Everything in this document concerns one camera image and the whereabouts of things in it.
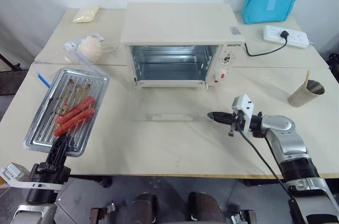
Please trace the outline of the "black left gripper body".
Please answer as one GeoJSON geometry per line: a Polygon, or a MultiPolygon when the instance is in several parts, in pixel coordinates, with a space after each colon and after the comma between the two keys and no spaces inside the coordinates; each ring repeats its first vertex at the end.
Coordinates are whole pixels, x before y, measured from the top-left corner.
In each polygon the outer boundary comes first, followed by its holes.
{"type": "Polygon", "coordinates": [[[71,169],[64,166],[52,166],[46,162],[34,164],[30,172],[31,182],[64,184],[70,177],[71,169]]]}

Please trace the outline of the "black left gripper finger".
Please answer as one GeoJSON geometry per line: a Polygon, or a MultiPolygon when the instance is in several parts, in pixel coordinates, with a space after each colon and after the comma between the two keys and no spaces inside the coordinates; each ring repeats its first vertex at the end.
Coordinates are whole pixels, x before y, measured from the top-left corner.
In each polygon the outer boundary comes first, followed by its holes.
{"type": "Polygon", "coordinates": [[[61,158],[61,153],[60,153],[60,149],[61,149],[61,140],[57,139],[49,152],[49,155],[47,157],[47,163],[49,165],[58,165],[60,158],[61,158]]]}
{"type": "Polygon", "coordinates": [[[64,165],[65,160],[67,158],[67,150],[68,150],[68,136],[66,134],[62,135],[60,138],[60,160],[59,166],[64,165]]]}

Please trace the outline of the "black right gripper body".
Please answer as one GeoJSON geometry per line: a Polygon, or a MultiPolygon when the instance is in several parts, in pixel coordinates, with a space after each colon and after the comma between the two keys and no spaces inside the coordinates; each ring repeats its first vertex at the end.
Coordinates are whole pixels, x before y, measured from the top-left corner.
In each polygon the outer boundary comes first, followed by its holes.
{"type": "Polygon", "coordinates": [[[237,114],[233,113],[231,115],[231,126],[228,135],[233,137],[236,131],[239,133],[244,132],[245,122],[245,114],[243,111],[239,111],[237,114]]]}

